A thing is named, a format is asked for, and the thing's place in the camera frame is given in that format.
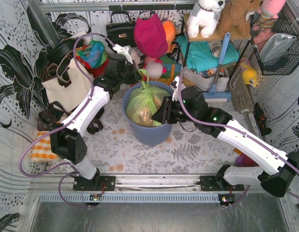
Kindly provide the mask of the green trash bag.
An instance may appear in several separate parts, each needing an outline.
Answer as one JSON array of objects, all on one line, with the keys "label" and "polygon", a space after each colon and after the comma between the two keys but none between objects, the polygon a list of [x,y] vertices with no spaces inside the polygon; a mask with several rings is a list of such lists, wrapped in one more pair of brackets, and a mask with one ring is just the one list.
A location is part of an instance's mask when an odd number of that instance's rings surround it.
[{"label": "green trash bag", "polygon": [[129,104],[126,108],[127,117],[142,127],[158,127],[162,124],[151,117],[161,107],[164,97],[170,94],[157,86],[151,85],[149,80],[141,81],[141,86],[132,90]]}]

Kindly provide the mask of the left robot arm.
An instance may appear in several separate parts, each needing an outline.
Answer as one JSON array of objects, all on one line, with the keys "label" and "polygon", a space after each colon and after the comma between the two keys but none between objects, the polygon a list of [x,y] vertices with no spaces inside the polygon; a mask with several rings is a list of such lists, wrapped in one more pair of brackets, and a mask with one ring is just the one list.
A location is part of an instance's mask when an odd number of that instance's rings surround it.
[{"label": "left robot arm", "polygon": [[84,100],[64,121],[51,125],[51,151],[74,169],[74,190],[106,190],[106,180],[100,176],[99,169],[87,156],[88,148],[83,136],[88,126],[94,123],[97,114],[120,89],[121,84],[136,84],[141,78],[136,62],[131,57],[112,54],[105,72],[90,80],[90,90]]}]

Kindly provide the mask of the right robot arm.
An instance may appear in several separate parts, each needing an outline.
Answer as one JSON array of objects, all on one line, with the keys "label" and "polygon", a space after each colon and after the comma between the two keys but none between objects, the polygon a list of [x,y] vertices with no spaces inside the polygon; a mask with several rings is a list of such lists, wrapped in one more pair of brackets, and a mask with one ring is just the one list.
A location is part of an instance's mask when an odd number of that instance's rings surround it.
[{"label": "right robot arm", "polygon": [[236,185],[261,186],[276,197],[283,197],[299,175],[299,153],[287,154],[247,131],[226,111],[209,107],[204,94],[195,87],[178,91],[178,100],[164,97],[152,119],[162,124],[191,121],[204,134],[225,141],[252,159],[255,167],[223,165],[214,185],[229,190]]}]

